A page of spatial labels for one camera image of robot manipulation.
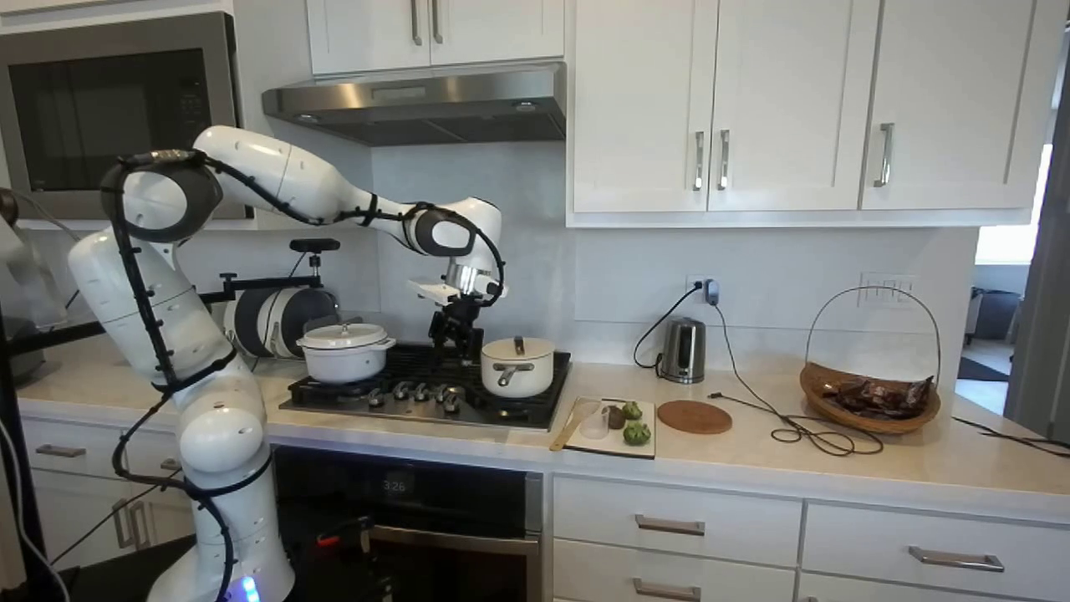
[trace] oven handle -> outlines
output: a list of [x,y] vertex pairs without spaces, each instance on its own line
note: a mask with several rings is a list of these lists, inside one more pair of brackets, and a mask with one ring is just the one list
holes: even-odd
[[428,533],[428,527],[400,527],[400,525],[370,525],[367,538],[393,542],[393,546],[483,552],[483,555],[521,555],[521,560],[540,555],[540,538],[490,538],[490,536]]

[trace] countertop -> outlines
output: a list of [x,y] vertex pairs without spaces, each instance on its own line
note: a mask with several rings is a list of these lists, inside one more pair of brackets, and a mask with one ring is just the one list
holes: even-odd
[[[959,414],[996,433],[1028,434],[1012,421],[957,397],[943,397],[939,418],[928,428],[882,439],[880,455],[831,458],[808,442],[784,446],[769,439],[769,433],[779,428],[773,414],[716,402],[733,414],[730,433],[685,434],[658,426],[656,458],[608,458],[550,447],[579,402],[636,397],[656,405],[675,397],[705,402],[713,390],[733,397],[750,395],[733,375],[709,375],[704,386],[671,386],[630,366],[571,366],[551,428],[446,428],[279,409],[287,397],[287,386],[306,379],[306,366],[259,362],[256,375],[269,402],[270,446],[1070,525],[1070,458],[996,442],[954,421],[954,414]],[[804,410],[797,375],[746,379],[779,410]],[[159,402],[159,390],[141,380],[105,339],[51,347],[43,379],[23,386],[17,395],[23,421],[105,428],[127,428]],[[172,421],[173,414],[160,410],[147,428],[166,433]]]

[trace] round cutting board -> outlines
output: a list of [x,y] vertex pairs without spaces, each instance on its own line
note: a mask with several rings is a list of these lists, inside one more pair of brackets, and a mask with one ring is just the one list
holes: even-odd
[[664,402],[658,421],[688,434],[718,434],[733,428],[733,414],[705,402]]

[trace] white pot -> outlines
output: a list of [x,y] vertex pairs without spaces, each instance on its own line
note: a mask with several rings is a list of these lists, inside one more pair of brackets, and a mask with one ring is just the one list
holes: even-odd
[[534,397],[554,380],[554,345],[501,339],[483,347],[483,387],[497,397]]
[[396,339],[377,326],[328,326],[309,332],[302,340],[306,367],[315,380],[365,380],[389,366]]

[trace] electrical outlet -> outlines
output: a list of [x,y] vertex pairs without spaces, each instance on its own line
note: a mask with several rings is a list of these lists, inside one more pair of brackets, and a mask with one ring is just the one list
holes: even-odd
[[890,271],[863,271],[861,275],[861,308],[911,308],[912,280],[907,275]]
[[723,300],[723,288],[716,285],[716,279],[694,279],[694,288],[704,293],[705,305],[718,305]]

